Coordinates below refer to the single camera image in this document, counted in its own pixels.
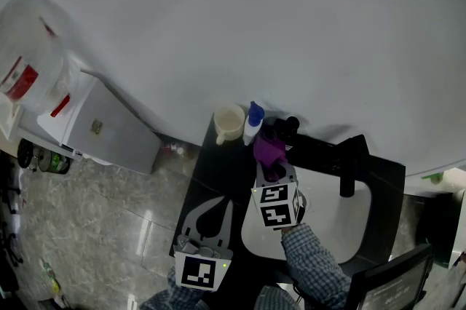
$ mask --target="tiled floor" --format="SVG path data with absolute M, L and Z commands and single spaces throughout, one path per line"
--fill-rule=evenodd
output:
M 133 302 L 164 289 L 197 151 L 191 159 L 160 152 L 150 176 L 92 160 L 74 162 L 66 175 L 24 172 L 19 213 L 2 209 L 24 260 L 15 273 L 26 307 L 52 297 L 41 258 L 79 309 L 136 310 Z

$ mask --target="plaid shirt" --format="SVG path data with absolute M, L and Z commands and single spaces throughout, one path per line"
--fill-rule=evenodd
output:
M 320 245 L 308 225 L 293 228 L 282 237 L 282 246 L 292 276 L 299 287 L 330 309 L 343 309 L 351 279 L 343 274 L 333 256 Z M 141 310 L 209 310 L 201 300 L 201 290 L 178 287 L 175 269 L 168 273 L 168 289 L 141 305 Z M 298 304 L 284 290 L 264 286 L 254 310 L 299 310 Z

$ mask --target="white wall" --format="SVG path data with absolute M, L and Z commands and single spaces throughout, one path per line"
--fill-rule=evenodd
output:
M 408 174 L 466 159 L 466 0 L 53 1 L 169 135 L 200 144 L 217 103 L 257 99 Z

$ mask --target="bottle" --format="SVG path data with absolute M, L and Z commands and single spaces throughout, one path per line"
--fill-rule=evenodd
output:
M 242 134 L 245 146 L 248 146 L 249 143 L 252 142 L 258 131 L 261 129 L 264 115 L 265 112 L 261 106 L 258 106 L 254 101 L 250 103 L 248 117 L 246 117 L 245 122 L 245 131 Z
M 292 149 L 296 141 L 299 120 L 295 116 L 288 117 L 286 121 L 276 119 L 273 127 L 277 133 L 277 138 L 285 142 L 285 150 Z

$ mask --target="chair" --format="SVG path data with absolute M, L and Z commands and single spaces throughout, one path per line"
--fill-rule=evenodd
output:
M 0 153 L 0 192 L 1 192 L 1 201 L 8 206 L 8 210 L 11 214 L 16 214 L 16 210 L 12 209 L 12 205 L 9 201 L 8 192 L 14 191 L 16 194 L 21 194 L 21 190 L 15 187 L 8 186 L 8 180 L 10 176 L 11 169 L 14 165 L 9 162 L 8 155 L 4 152 Z
M 0 255 L 0 288 L 3 292 L 14 292 L 19 290 L 15 272 L 8 264 L 7 259 Z
M 9 256 L 9 259 L 11 260 L 13 266 L 17 266 L 19 263 L 23 263 L 22 258 L 18 258 L 12 250 L 12 240 L 16 239 L 15 234 L 7 234 L 5 231 L 5 228 L 7 227 L 6 222 L 1 223 L 1 237 L 0 237 L 0 245 L 3 250 L 6 250 Z

